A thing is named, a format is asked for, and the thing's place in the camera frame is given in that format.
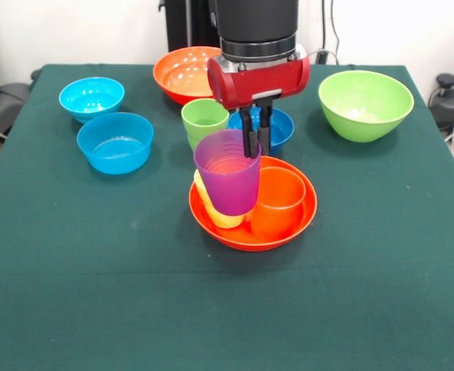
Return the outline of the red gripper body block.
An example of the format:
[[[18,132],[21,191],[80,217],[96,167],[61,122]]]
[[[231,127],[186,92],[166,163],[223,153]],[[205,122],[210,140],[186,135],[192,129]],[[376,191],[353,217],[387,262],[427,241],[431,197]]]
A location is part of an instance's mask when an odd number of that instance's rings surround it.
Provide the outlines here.
[[[310,59],[300,43],[291,56],[270,62],[233,62],[220,55],[208,60],[207,75],[213,97],[235,110],[302,92],[310,79]]]

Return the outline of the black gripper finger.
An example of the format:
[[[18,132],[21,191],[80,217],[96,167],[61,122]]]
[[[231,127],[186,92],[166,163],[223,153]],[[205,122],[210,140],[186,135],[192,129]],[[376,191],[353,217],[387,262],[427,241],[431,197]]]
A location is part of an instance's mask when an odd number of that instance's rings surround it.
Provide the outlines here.
[[[259,104],[259,108],[259,126],[257,129],[258,141],[261,145],[262,154],[268,155],[271,149],[270,123],[273,106],[271,103],[262,103]]]
[[[257,107],[241,107],[239,116],[242,122],[242,139],[244,155],[255,158],[258,155],[258,136],[254,124],[260,124],[260,109]]]

